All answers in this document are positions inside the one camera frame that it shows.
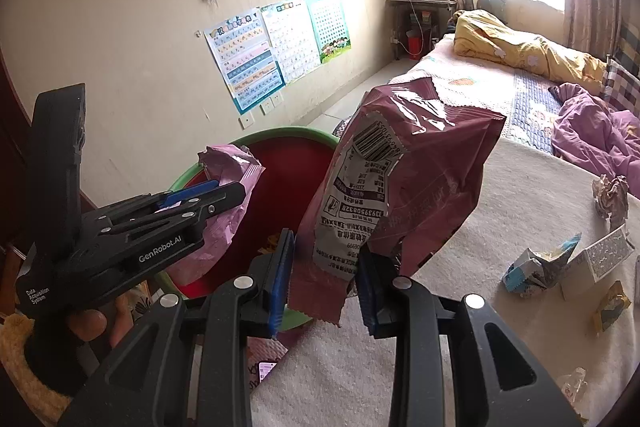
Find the person left hand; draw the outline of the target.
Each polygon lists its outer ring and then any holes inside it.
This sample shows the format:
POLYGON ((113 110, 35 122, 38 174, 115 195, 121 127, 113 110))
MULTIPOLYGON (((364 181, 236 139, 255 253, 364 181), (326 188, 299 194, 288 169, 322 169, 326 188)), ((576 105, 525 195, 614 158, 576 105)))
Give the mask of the person left hand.
POLYGON ((132 329, 130 296, 127 291, 115 299, 111 320, 96 309, 51 324, 17 313, 6 318, 1 327, 1 364, 40 424, 56 425, 85 381, 78 350, 101 336, 115 347, 132 329))

